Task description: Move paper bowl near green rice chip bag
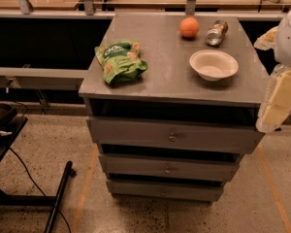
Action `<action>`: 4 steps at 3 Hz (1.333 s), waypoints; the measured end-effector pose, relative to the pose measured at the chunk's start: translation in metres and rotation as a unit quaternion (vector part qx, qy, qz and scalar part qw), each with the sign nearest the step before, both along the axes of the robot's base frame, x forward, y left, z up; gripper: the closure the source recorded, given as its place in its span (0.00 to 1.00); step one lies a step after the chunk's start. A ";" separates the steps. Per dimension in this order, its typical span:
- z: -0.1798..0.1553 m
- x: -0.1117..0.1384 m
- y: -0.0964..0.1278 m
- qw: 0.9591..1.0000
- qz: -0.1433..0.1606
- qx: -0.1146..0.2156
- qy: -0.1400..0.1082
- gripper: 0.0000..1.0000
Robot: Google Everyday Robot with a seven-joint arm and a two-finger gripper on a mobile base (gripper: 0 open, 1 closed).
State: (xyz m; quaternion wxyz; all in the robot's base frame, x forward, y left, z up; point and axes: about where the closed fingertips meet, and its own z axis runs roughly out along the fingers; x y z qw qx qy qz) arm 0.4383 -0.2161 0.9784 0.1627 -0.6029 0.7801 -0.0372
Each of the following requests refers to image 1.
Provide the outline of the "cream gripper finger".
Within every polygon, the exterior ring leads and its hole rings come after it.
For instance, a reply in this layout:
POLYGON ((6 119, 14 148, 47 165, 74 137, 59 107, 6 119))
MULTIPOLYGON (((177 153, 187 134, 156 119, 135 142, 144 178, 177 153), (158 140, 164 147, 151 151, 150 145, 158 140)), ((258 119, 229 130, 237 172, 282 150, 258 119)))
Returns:
POLYGON ((276 65, 268 82, 258 112, 256 128, 262 133, 274 132, 291 113, 291 67, 276 65))
POLYGON ((268 30, 265 34, 256 39, 254 47, 258 50, 269 50, 275 46, 275 35, 277 26, 268 30))

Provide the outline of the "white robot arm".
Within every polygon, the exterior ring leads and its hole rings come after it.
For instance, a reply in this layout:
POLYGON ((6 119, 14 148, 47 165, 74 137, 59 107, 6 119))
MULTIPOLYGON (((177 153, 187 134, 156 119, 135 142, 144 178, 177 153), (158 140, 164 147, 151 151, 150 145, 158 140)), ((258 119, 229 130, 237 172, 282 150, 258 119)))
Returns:
POLYGON ((259 37, 254 47, 258 50, 273 49, 277 62, 256 121, 260 132, 270 133, 278 129, 291 113, 291 10, 278 26, 259 37))

